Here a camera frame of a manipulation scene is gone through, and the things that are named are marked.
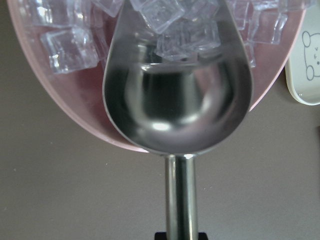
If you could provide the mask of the metal ice scoop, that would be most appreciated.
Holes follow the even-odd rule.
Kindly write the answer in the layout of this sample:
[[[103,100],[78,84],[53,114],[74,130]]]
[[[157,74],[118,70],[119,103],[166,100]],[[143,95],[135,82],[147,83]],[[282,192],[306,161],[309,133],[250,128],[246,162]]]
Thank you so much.
[[[165,158],[166,231],[157,240],[205,240],[198,230],[195,158],[249,111],[253,77],[227,3],[216,16],[221,45],[195,62],[156,57],[155,40],[129,1],[118,15],[104,70],[107,116],[129,142]]]

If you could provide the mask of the pink bowl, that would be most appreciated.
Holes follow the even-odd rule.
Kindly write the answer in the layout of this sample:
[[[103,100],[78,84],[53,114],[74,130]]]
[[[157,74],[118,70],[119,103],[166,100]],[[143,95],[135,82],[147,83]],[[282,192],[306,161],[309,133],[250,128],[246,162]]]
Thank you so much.
[[[97,138],[126,150],[143,153],[144,149],[125,140],[107,117],[102,100],[102,66],[68,74],[54,74],[40,41],[40,34],[46,32],[46,29],[31,26],[23,1],[8,0],[6,3],[22,51],[36,78],[55,103],[73,121]],[[251,70],[251,110],[263,99],[284,68],[305,15],[304,10],[288,12],[279,44],[255,44],[256,66]]]

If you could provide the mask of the ice cubes in bowl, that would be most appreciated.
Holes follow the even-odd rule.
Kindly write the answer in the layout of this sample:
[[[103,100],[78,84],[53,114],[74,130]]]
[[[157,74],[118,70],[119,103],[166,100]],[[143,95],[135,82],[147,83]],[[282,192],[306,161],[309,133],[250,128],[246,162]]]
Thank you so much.
[[[115,18],[122,0],[24,0],[33,27],[46,27],[40,41],[55,74],[94,68],[107,59],[104,26]],[[216,0],[132,0],[142,21],[141,38],[154,41],[151,60],[195,62],[221,43],[214,20]],[[256,43],[280,43],[288,13],[313,6],[313,0],[230,0],[228,6],[244,41],[251,67],[256,65]]]

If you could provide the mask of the cream serving tray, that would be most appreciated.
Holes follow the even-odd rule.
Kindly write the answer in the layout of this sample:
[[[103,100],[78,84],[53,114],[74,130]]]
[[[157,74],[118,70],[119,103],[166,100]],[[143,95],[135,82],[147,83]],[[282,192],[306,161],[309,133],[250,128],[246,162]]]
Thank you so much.
[[[320,104],[320,2],[305,11],[294,47],[285,65],[292,97],[309,106]]]

